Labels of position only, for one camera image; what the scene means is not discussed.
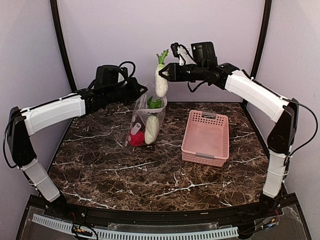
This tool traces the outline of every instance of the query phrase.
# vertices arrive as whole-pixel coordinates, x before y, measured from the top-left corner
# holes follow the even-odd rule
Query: plastic bag
[[[130,129],[124,142],[123,148],[129,152],[133,151],[135,147],[152,144],[157,139],[166,116],[168,103],[166,96],[158,97],[153,83],[149,83],[147,87],[148,92],[143,94],[135,103]],[[160,99],[161,107],[150,109],[148,107],[150,97],[152,97],[152,101]]]

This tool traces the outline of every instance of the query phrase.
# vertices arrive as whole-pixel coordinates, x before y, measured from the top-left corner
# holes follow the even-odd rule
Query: pink basket
[[[229,158],[228,117],[191,110],[181,150],[182,160],[222,167]]]

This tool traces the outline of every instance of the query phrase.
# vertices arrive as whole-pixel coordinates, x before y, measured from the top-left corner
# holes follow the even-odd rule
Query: brown marble surface
[[[111,105],[110,112],[118,109]],[[188,211],[257,202],[268,160],[238,103],[173,103],[155,143],[123,151],[133,106],[75,118],[49,170],[70,203],[117,210]],[[222,168],[182,160],[189,111],[229,118]]]

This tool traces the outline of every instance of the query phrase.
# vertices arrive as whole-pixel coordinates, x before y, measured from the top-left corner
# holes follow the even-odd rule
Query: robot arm
[[[298,106],[250,78],[245,71],[239,70],[236,66],[230,63],[218,65],[212,42],[192,44],[193,57],[186,53],[185,47],[181,46],[178,43],[171,45],[173,55],[180,58],[180,61],[179,64],[169,63],[159,71],[161,77],[169,82],[189,84],[202,81],[199,85],[203,83],[209,86],[216,85],[247,100],[276,123],[267,138],[270,154],[267,178],[263,187],[263,194],[274,199],[278,196],[288,173],[288,157],[297,129]],[[186,64],[187,57],[193,63]]]
[[[119,74],[124,78],[121,82],[118,82]],[[7,142],[13,161],[50,203],[64,199],[37,159],[29,137],[61,121],[105,109],[108,104],[129,105],[147,90],[135,77],[128,77],[125,67],[104,65],[97,69],[93,89],[90,87],[81,89],[34,107],[12,108]]]

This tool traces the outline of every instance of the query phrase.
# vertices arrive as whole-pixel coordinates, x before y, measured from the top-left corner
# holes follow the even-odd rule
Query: basket handle
[[[197,159],[207,159],[207,160],[213,160],[215,158],[215,156],[213,156],[213,155],[199,153],[199,152],[195,153],[195,157]]]
[[[203,111],[203,112],[202,112],[202,117],[203,117],[203,118],[206,118],[205,116],[213,117],[213,119],[216,119],[217,114],[216,114],[216,113],[213,113],[213,112]]]

